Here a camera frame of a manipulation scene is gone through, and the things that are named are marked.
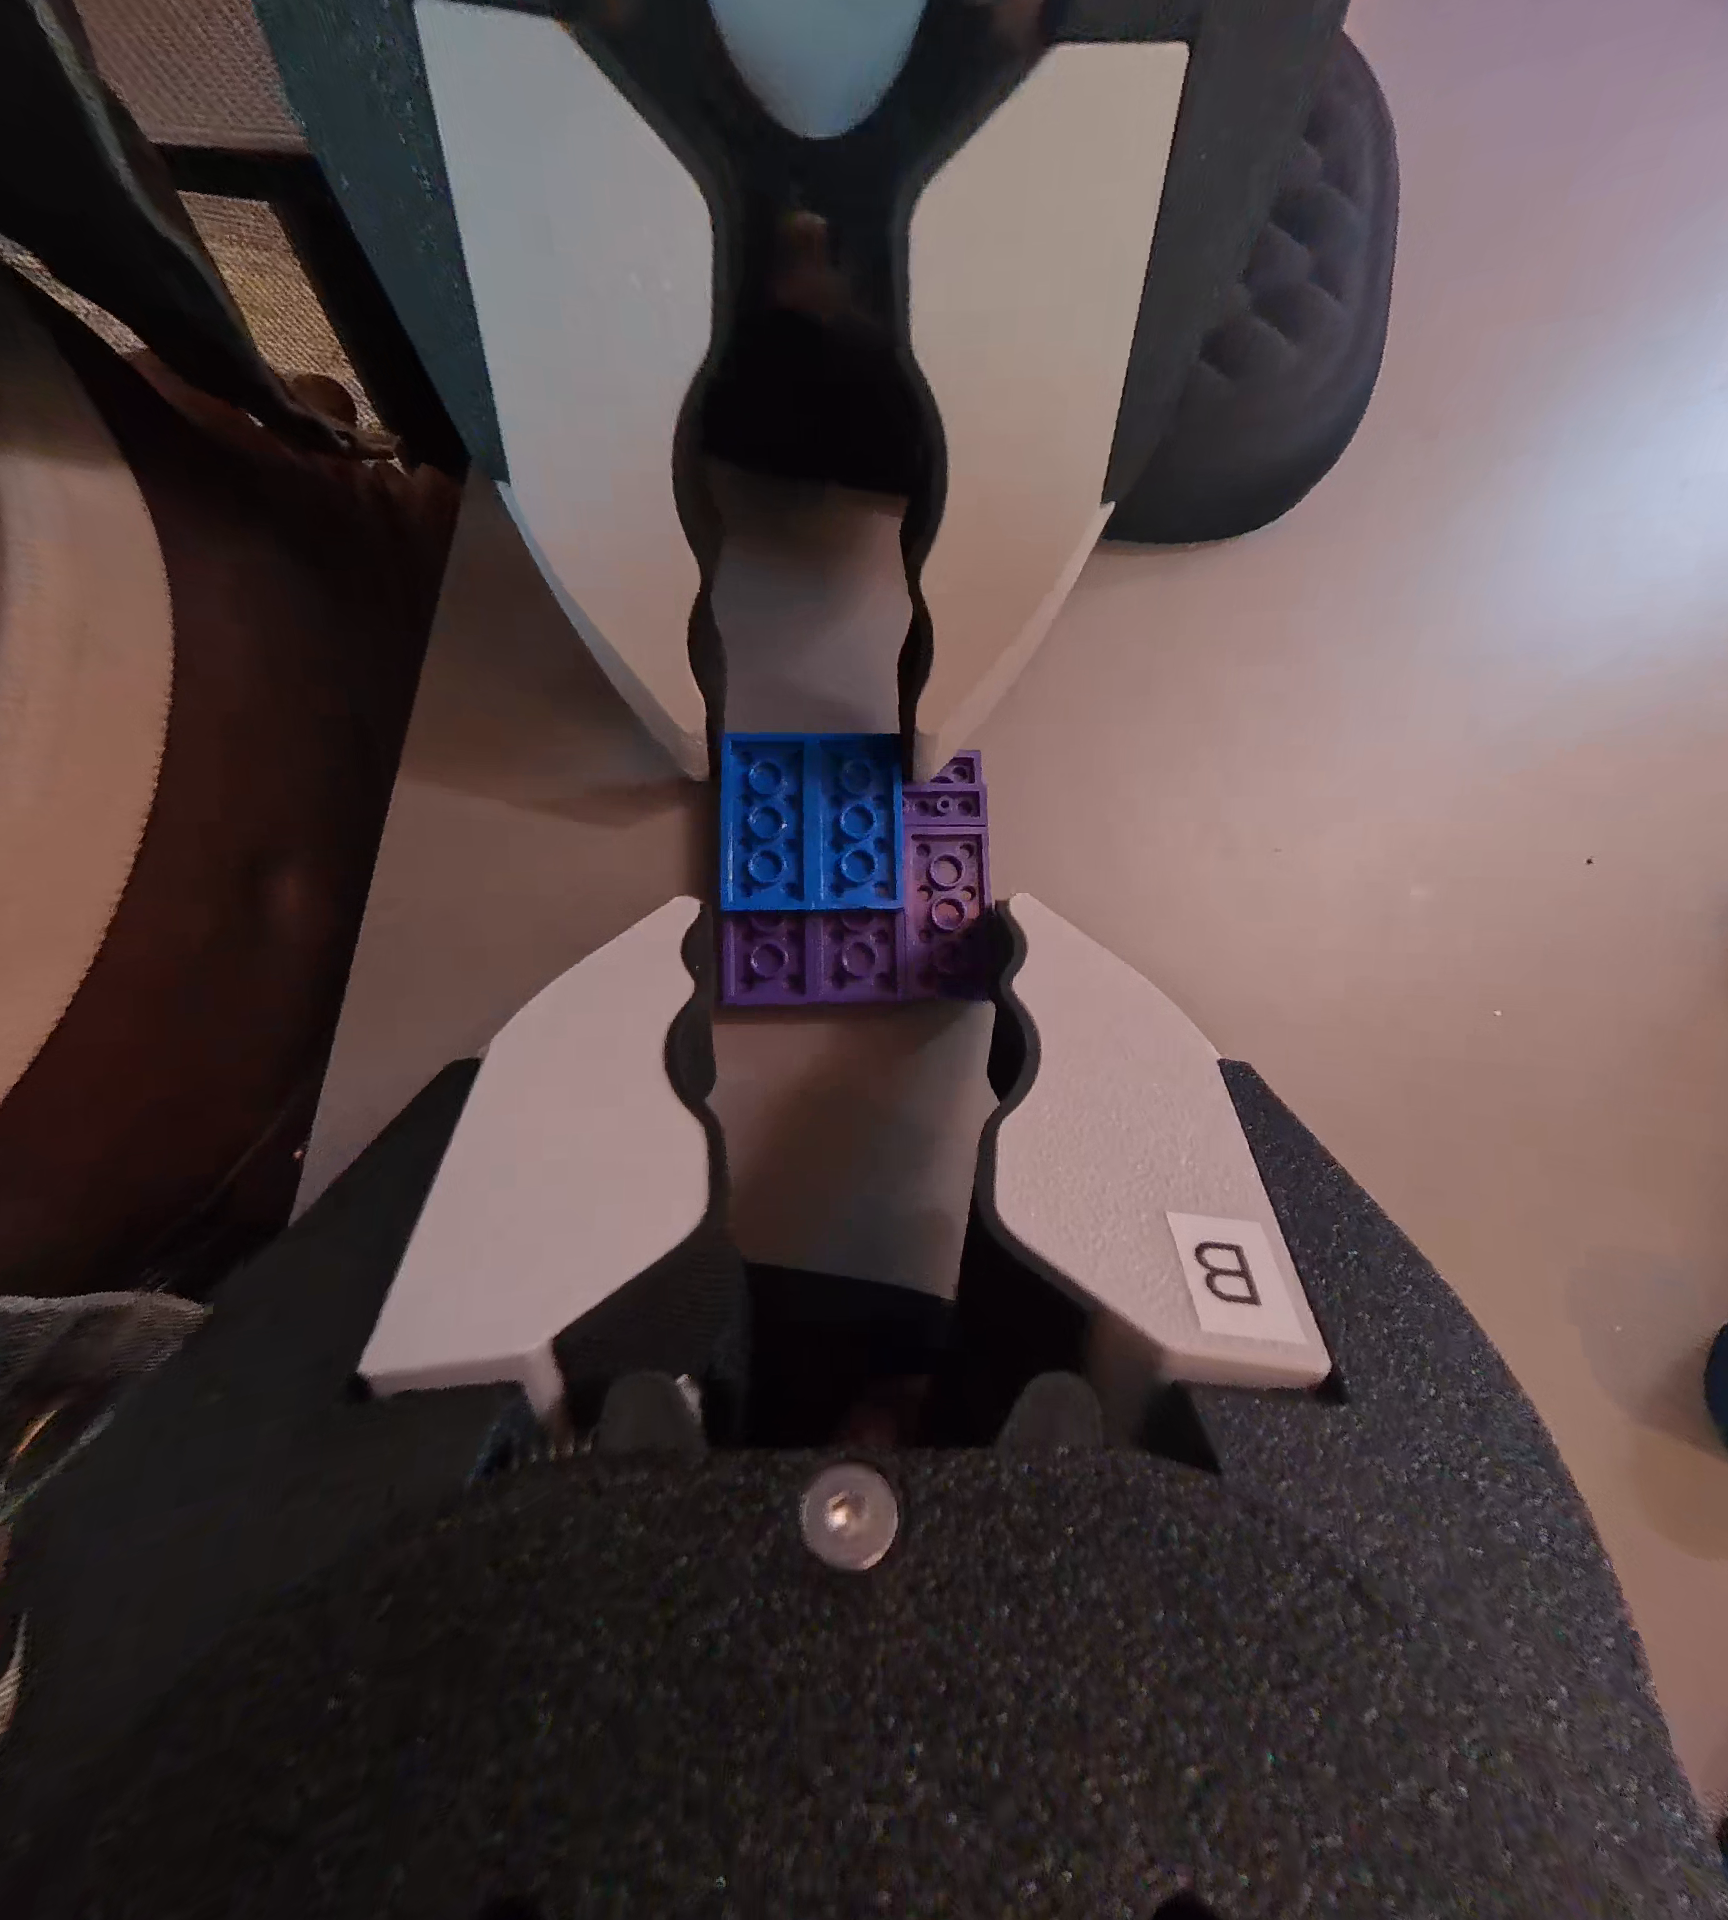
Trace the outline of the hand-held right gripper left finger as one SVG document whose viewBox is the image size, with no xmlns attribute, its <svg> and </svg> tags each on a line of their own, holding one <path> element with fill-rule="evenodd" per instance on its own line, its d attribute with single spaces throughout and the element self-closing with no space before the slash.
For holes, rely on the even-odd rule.
<svg viewBox="0 0 1728 1920">
<path fill-rule="evenodd" d="M 492 1037 L 355 1365 L 374 1393 L 727 1365 L 708 938 L 677 894 Z"/>
</svg>

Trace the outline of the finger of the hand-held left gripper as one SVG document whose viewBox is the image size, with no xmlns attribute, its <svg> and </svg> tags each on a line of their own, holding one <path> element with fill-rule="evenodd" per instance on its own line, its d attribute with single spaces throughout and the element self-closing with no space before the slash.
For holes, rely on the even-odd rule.
<svg viewBox="0 0 1728 1920">
<path fill-rule="evenodd" d="M 1100 540 L 1186 73 L 1184 42 L 1054 46 L 915 200 L 910 343 L 943 453 L 915 761 L 990 716 Z"/>
<path fill-rule="evenodd" d="M 413 4 L 501 445 L 539 576 L 635 719 L 693 780 L 702 563 L 677 425 L 712 333 L 712 217 L 681 158 L 553 18 Z"/>
</svg>

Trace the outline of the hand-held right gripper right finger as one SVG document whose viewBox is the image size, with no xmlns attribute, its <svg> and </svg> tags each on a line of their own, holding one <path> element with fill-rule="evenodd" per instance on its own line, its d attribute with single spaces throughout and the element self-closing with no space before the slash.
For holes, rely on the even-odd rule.
<svg viewBox="0 0 1728 1920">
<path fill-rule="evenodd" d="M 975 1210 L 1080 1315 L 1094 1385 L 1320 1385 L 1331 1350 L 1194 1019 L 1032 894 L 997 921 L 1020 1037 L 977 1148 Z"/>
</svg>

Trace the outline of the wide purple building plate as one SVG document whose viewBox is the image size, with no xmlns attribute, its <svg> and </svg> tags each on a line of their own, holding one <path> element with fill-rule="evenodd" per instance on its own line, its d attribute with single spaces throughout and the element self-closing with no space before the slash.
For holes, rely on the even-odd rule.
<svg viewBox="0 0 1728 1920">
<path fill-rule="evenodd" d="M 904 921 L 897 910 L 727 910 L 718 928 L 718 996 L 727 1007 L 802 1010 L 904 999 Z"/>
</svg>

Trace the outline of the black quilted pad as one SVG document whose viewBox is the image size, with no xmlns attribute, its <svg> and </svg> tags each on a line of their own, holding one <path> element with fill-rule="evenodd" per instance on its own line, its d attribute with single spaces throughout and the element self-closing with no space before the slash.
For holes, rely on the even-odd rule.
<svg viewBox="0 0 1728 1920">
<path fill-rule="evenodd" d="M 1366 56 L 1337 33 L 1263 223 L 1108 541 L 1235 540 L 1335 467 L 1380 380 L 1398 232 L 1395 124 Z"/>
</svg>

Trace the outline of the dark brown cloth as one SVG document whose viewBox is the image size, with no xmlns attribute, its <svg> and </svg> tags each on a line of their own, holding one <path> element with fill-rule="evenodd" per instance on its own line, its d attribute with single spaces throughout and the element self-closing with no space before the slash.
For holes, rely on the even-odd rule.
<svg viewBox="0 0 1728 1920">
<path fill-rule="evenodd" d="M 174 628 L 129 880 L 0 1105 L 0 1296 L 197 1293 L 295 1187 L 461 489 L 275 433 L 0 264 L 131 467 Z"/>
</svg>

